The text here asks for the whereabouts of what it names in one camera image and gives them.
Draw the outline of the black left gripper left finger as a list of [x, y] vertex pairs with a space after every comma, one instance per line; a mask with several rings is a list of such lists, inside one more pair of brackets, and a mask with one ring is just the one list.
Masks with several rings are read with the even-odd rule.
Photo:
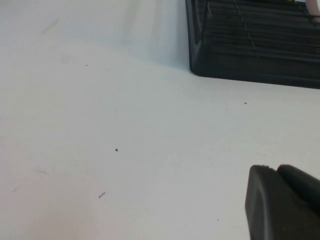
[[302, 200], [277, 169], [250, 167], [245, 212], [252, 240], [320, 238], [320, 209]]

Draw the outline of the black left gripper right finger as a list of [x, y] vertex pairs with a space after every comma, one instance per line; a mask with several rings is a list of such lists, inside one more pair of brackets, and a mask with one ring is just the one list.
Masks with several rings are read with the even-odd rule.
[[288, 164], [277, 168], [279, 175], [312, 209], [320, 208], [320, 180]]

